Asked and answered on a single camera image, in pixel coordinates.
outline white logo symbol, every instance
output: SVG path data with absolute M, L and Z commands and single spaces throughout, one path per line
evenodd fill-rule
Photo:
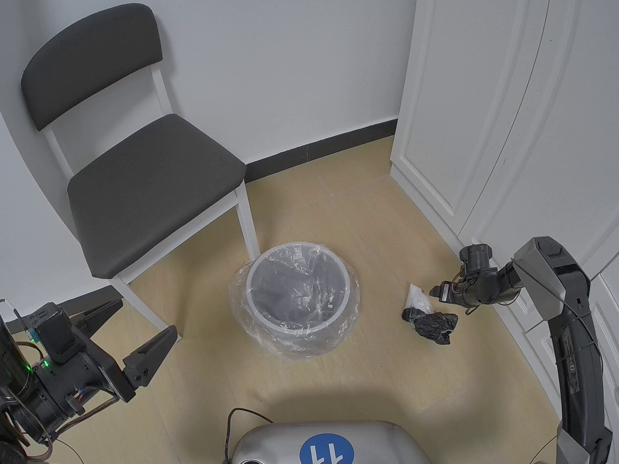
M 316 446 L 312 445 L 309 448 L 311 452 L 311 462 L 312 464 L 322 464 L 324 462 L 324 457 L 320 459 L 316 455 Z M 329 457 L 331 458 L 331 464 L 337 464 L 340 460 L 344 458 L 343 455 L 339 455 L 336 457 L 336 446 L 334 444 L 329 444 Z

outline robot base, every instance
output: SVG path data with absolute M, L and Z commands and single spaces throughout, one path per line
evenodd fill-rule
M 268 424 L 247 433 L 232 464 L 431 464 L 400 426 L 383 421 Z

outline blue sticker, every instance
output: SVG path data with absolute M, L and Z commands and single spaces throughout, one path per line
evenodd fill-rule
M 301 464 L 352 464 L 354 458 L 350 442 L 333 433 L 308 438 L 299 453 Z

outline white chair leg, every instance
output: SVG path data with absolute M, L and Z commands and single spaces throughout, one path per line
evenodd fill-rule
M 116 275 L 114 278 L 109 279 L 112 287 L 119 291 L 130 305 L 136 308 L 143 316 L 150 321 L 159 330 L 165 330 L 168 325 L 163 321 L 150 307 L 144 304 L 143 300 L 137 297 L 135 292 L 129 288 L 129 286 L 123 282 L 122 278 Z
M 247 252 L 250 254 L 250 259 L 253 261 L 260 256 L 260 247 L 258 245 L 258 237 L 256 237 L 254 221 L 251 217 L 250 201 L 247 199 L 245 181 L 241 182 L 241 185 L 235 189 L 235 193 L 236 198 L 238 199 L 238 203 L 236 204 L 236 214 L 238 215 L 238 221 L 241 224 L 241 230 L 243 230 L 243 237 L 245 239 L 245 245 L 247 246 Z

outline beige tile floor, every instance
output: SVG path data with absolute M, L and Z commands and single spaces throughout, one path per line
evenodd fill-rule
M 437 307 L 460 316 L 449 346 L 421 338 L 400 319 L 410 282 L 429 290 L 452 277 L 459 261 L 389 176 L 392 141 L 248 184 L 263 251 L 288 241 L 323 243 L 357 271 L 360 317 L 345 342 L 290 363 L 236 325 L 228 280 L 248 257 L 236 214 L 228 212 L 131 284 L 184 338 L 134 401 L 67 432 L 86 464 L 220 464 L 235 406 L 275 421 L 395 422 L 434 464 L 529 463 L 558 421 L 494 310 L 467 317 Z M 126 304 L 94 340 L 120 361 L 155 333 Z M 260 424 L 250 415 L 235 418 L 233 444 Z M 543 460 L 554 462 L 553 446 Z M 51 462 L 78 462 L 57 447 Z

